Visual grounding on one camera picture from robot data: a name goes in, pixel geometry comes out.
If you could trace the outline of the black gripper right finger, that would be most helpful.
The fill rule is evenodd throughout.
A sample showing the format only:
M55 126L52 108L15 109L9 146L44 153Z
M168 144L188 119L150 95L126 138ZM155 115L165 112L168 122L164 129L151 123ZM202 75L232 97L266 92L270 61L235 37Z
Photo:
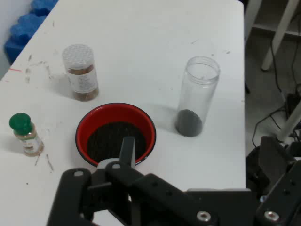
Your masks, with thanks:
M272 137L262 137L259 167L269 180L266 199L256 211L261 226L291 226L301 209L301 161Z

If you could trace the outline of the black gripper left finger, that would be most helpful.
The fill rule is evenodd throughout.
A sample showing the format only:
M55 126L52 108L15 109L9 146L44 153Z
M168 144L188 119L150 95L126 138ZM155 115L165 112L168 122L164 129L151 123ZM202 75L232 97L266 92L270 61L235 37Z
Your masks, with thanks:
M94 213L107 210L125 226L216 226L218 216L154 174L131 165L134 139L123 141L120 158L90 173L78 168L60 179L47 224L92 226Z

